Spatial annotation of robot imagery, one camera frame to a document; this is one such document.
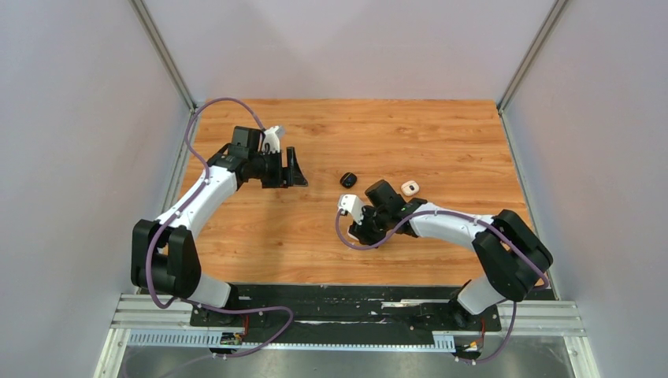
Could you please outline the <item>black glossy charging case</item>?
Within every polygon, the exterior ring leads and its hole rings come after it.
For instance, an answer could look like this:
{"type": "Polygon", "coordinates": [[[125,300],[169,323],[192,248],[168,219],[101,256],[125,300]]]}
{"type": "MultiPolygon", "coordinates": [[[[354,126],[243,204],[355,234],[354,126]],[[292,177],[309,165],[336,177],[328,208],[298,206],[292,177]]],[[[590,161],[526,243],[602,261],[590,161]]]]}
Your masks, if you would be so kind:
{"type": "Polygon", "coordinates": [[[346,189],[351,189],[358,181],[358,177],[352,172],[346,172],[340,177],[340,185],[346,189]]]}

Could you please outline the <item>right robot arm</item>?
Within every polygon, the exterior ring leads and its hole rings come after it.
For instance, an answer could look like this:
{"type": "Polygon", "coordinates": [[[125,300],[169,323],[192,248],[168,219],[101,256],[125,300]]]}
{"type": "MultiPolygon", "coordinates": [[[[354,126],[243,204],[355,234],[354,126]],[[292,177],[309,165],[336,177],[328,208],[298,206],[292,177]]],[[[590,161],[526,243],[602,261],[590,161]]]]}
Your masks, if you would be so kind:
{"type": "Polygon", "coordinates": [[[438,239],[473,251],[483,275],[465,283],[449,300],[450,318],[471,328],[481,313],[504,301],[521,302],[534,289],[549,287],[554,259],[533,230],[514,211],[475,215],[446,209],[422,198],[406,200],[389,182],[379,180],[365,192],[341,195],[336,219],[352,219],[343,244],[356,250],[378,248],[394,235],[438,239]]]}

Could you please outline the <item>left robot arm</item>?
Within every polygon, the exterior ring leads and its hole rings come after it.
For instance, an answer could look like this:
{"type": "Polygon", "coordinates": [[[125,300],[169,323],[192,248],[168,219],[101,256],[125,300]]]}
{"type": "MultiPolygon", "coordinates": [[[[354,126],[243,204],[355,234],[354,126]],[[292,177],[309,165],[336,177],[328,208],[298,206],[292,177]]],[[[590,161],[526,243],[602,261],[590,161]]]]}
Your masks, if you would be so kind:
{"type": "Polygon", "coordinates": [[[204,164],[198,180],[155,220],[139,220],[132,229],[131,282],[143,289],[211,306],[220,324],[241,315],[235,287],[202,271],[195,240],[220,205],[250,180],[264,188],[305,187],[295,148],[282,148],[286,131],[235,127],[230,143],[204,164]]]}

